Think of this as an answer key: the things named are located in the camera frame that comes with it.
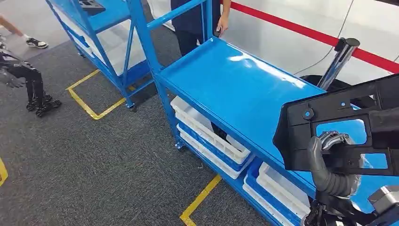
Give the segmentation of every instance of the white plastic bin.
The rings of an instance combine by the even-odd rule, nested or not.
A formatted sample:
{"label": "white plastic bin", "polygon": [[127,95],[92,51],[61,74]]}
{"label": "white plastic bin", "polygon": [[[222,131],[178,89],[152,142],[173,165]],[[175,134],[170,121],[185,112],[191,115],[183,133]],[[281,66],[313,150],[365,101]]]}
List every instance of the white plastic bin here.
{"label": "white plastic bin", "polygon": [[308,195],[268,164],[262,163],[256,181],[300,219],[309,214]]}
{"label": "white plastic bin", "polygon": [[235,171],[233,168],[231,168],[229,165],[227,165],[225,162],[219,159],[215,154],[213,154],[210,150],[208,150],[206,147],[200,144],[196,139],[194,139],[184,130],[182,130],[178,125],[177,129],[180,131],[181,138],[183,138],[187,143],[189,143],[192,147],[194,147],[197,151],[203,154],[214,165],[219,167],[221,170],[223,170],[227,175],[229,175],[233,179],[237,179],[240,173],[245,169],[245,167],[247,167],[251,163],[251,161],[255,157],[252,155],[250,159],[248,159],[248,161],[243,165],[240,171]]}
{"label": "white plastic bin", "polygon": [[176,112],[176,118],[198,133],[203,139],[223,152],[237,164],[242,164],[248,158],[250,151],[239,142],[227,135],[227,143],[212,130],[211,122],[180,97],[175,97],[170,103]]}
{"label": "white plastic bin", "polygon": [[278,210],[276,210],[270,203],[268,203],[260,194],[258,194],[251,186],[246,184],[247,176],[244,178],[242,189],[255,199],[267,212],[273,215],[282,225],[294,226],[287,218],[284,217]]}

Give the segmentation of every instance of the person's hand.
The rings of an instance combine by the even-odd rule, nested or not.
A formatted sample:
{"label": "person's hand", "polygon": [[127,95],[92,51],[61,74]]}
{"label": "person's hand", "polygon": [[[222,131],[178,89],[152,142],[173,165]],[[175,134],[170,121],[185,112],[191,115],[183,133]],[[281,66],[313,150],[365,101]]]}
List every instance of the person's hand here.
{"label": "person's hand", "polygon": [[0,82],[10,88],[20,88],[24,86],[24,82],[10,75],[4,69],[0,68]]}
{"label": "person's hand", "polygon": [[222,16],[220,16],[219,22],[217,23],[216,31],[220,32],[220,35],[222,35],[227,29],[229,29],[229,15],[222,14]]}

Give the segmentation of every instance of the sneaker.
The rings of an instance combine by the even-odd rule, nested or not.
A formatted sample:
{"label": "sneaker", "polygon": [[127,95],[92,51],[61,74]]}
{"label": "sneaker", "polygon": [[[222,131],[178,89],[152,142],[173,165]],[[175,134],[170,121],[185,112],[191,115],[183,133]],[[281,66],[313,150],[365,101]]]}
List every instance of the sneaker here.
{"label": "sneaker", "polygon": [[42,41],[39,41],[39,40],[36,40],[36,39],[34,39],[34,38],[29,38],[29,39],[26,41],[26,44],[27,44],[28,46],[36,47],[36,48],[47,48],[47,47],[48,47],[48,44],[47,44],[47,43],[42,42]]}

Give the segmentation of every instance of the yellow floor tape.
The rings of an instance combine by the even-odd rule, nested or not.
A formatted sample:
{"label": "yellow floor tape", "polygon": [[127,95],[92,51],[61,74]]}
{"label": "yellow floor tape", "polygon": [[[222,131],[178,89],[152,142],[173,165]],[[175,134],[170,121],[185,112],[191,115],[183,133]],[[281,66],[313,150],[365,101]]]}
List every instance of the yellow floor tape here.
{"label": "yellow floor tape", "polygon": [[[118,107],[119,105],[121,105],[123,102],[126,101],[126,98],[122,98],[120,99],[118,102],[114,103],[111,107],[109,107],[107,110],[105,110],[103,113],[101,114],[96,114],[93,110],[91,110],[91,108],[75,93],[75,91],[73,91],[73,88],[77,87],[79,84],[81,84],[82,82],[86,81],[87,79],[95,76],[97,73],[99,73],[100,70],[95,70],[92,73],[90,73],[88,76],[84,77],[83,79],[77,81],[75,84],[71,85],[70,87],[68,87],[66,90],[69,91],[71,97],[83,108],[83,110],[85,110],[94,120],[99,120],[101,118],[103,118],[106,114],[108,114],[109,112],[111,112],[113,109],[115,109],[116,107]],[[135,88],[133,86],[129,86],[128,87],[130,91],[135,90]]]}
{"label": "yellow floor tape", "polygon": [[0,186],[3,185],[4,181],[8,178],[8,173],[6,170],[6,166],[0,158]]}
{"label": "yellow floor tape", "polygon": [[187,226],[196,226],[196,224],[190,219],[190,215],[196,210],[196,208],[201,204],[201,202],[209,195],[209,193],[216,187],[216,185],[222,180],[220,175],[216,175],[215,178],[205,187],[204,190],[197,196],[197,198],[187,207],[187,209],[182,213],[180,219]]}

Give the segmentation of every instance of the black plastic bracket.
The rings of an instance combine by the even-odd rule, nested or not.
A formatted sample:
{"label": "black plastic bracket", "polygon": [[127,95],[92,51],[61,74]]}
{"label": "black plastic bracket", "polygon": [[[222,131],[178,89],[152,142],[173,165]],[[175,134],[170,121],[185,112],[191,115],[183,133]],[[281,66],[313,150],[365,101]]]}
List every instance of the black plastic bracket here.
{"label": "black plastic bracket", "polygon": [[[375,105],[356,110],[351,103],[362,97]],[[364,122],[367,141],[323,151],[326,166],[343,174],[399,176],[399,74],[284,104],[273,143],[285,168],[310,171],[306,149],[317,126],[355,119]],[[359,160],[367,153],[385,154],[388,167],[362,168]]]}
{"label": "black plastic bracket", "polygon": [[79,0],[79,4],[90,16],[94,16],[105,11],[105,8],[95,0]]}

